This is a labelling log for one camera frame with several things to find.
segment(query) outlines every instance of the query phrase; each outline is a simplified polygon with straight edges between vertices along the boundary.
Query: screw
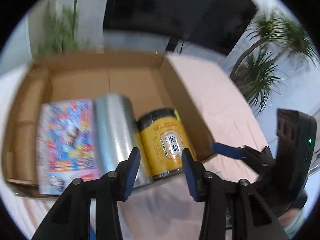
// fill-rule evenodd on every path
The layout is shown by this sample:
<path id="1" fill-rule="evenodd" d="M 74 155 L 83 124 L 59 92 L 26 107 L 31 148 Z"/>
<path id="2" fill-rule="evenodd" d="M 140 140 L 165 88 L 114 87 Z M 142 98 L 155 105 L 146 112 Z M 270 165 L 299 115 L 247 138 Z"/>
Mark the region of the screw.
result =
<path id="1" fill-rule="evenodd" d="M 213 177 L 213 173 L 211 171 L 206 171 L 203 176 L 206 178 L 206 179 L 211 179 Z"/>
<path id="2" fill-rule="evenodd" d="M 239 180 L 239 183 L 242 185 L 242 186 L 248 186 L 250 183 L 247 179 L 241 179 Z"/>
<path id="3" fill-rule="evenodd" d="M 72 183 L 73 183 L 74 185 L 78 185 L 78 184 L 81 183 L 81 179 L 80 179 L 80 178 L 75 178 L 75 179 L 72 181 Z"/>
<path id="4" fill-rule="evenodd" d="M 110 178 L 115 178 L 116 176 L 118 176 L 118 173 L 116 171 L 109 171 L 108 176 Z"/>

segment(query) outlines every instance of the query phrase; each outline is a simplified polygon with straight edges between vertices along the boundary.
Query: palm plant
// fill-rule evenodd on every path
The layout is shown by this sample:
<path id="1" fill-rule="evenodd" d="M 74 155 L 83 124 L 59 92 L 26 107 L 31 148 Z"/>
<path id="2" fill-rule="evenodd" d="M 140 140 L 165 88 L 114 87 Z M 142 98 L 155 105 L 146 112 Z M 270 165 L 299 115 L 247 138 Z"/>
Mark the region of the palm plant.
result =
<path id="1" fill-rule="evenodd" d="M 281 25 L 280 46 L 282 48 L 273 61 L 276 62 L 282 55 L 288 54 L 288 57 L 298 56 L 304 61 L 310 59 L 316 65 L 318 54 L 301 24 L 283 17 Z"/>
<path id="2" fill-rule="evenodd" d="M 250 106 L 257 106 L 260 114 L 266 107 L 271 92 L 279 93 L 273 88 L 283 84 L 282 78 L 274 74 L 277 65 L 271 59 L 271 53 L 260 49 L 258 54 L 247 56 L 245 64 L 241 65 L 235 75 L 235 84 Z"/>
<path id="3" fill-rule="evenodd" d="M 235 73 L 241 64 L 241 62 L 261 45 L 265 45 L 268 42 L 276 42 L 281 38 L 281 18 L 276 14 L 275 11 L 268 13 L 266 11 L 262 11 L 258 13 L 253 21 L 249 24 L 248 30 L 250 33 L 247 35 L 247 38 L 253 35 L 250 39 L 255 37 L 260 37 L 258 41 L 256 41 L 253 45 L 251 45 L 237 60 L 235 63 L 231 73 L 230 78 L 233 80 L 235 77 Z"/>

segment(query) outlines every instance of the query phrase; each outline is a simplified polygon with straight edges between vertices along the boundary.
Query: robotic arm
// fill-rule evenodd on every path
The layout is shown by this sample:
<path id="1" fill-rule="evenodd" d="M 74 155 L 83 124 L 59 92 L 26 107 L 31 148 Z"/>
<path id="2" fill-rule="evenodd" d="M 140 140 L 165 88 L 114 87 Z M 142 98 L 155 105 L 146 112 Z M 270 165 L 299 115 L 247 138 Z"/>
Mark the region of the robotic arm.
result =
<path id="1" fill-rule="evenodd" d="M 251 184 L 225 181 L 202 163 L 194 161 L 188 149 L 182 165 L 190 195 L 205 202 L 200 240 L 224 240 L 226 212 L 232 218 L 233 240 L 288 239 L 278 217 L 290 207 L 302 208 L 303 192 L 316 137 L 316 120 L 306 114 L 278 109 L 277 158 L 268 148 L 258 152 L 248 146 L 234 148 L 215 143 L 213 152 L 241 159 L 259 174 Z M 100 179 L 74 179 L 41 222 L 33 240 L 89 239 L 90 201 L 96 198 L 97 240 L 122 240 L 117 201 L 131 195 L 140 164 L 140 151 L 133 148 L 127 161 Z"/>

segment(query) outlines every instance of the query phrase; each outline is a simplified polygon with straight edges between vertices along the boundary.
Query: cardboard box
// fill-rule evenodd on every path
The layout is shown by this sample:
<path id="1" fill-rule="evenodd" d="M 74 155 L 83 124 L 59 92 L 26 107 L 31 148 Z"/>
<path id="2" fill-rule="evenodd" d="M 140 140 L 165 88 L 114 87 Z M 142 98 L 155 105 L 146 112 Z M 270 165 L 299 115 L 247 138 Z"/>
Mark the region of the cardboard box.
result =
<path id="1" fill-rule="evenodd" d="M 36 127 L 40 105 L 90 98 L 108 92 L 127 96 L 136 119 L 161 107 L 174 107 L 197 159 L 212 155 L 212 135 L 174 67 L 163 54 L 105 50 L 80 51 L 34 62 L 12 105 L 3 144 L 3 175 L 19 195 L 39 194 L 36 177 Z"/>

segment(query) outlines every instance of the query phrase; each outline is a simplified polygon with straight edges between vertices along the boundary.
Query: silver metal can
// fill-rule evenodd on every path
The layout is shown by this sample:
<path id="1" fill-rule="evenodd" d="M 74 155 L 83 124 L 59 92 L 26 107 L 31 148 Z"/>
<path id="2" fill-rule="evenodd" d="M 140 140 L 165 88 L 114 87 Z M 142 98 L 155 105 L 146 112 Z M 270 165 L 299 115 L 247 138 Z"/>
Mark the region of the silver metal can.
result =
<path id="1" fill-rule="evenodd" d="M 104 173 L 114 171 L 119 162 L 128 159 L 132 148 L 138 147 L 141 162 L 134 187 L 152 183 L 131 101 L 122 95 L 108 94 L 96 99 L 95 108 L 98 151 L 101 158 L 99 168 Z"/>

